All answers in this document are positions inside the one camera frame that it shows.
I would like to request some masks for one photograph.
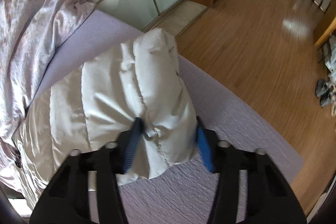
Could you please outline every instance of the floor plank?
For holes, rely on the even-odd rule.
[[[304,158],[292,183],[306,214],[336,170],[336,119],[314,96],[311,0],[219,0],[178,39],[179,52],[268,121]]]

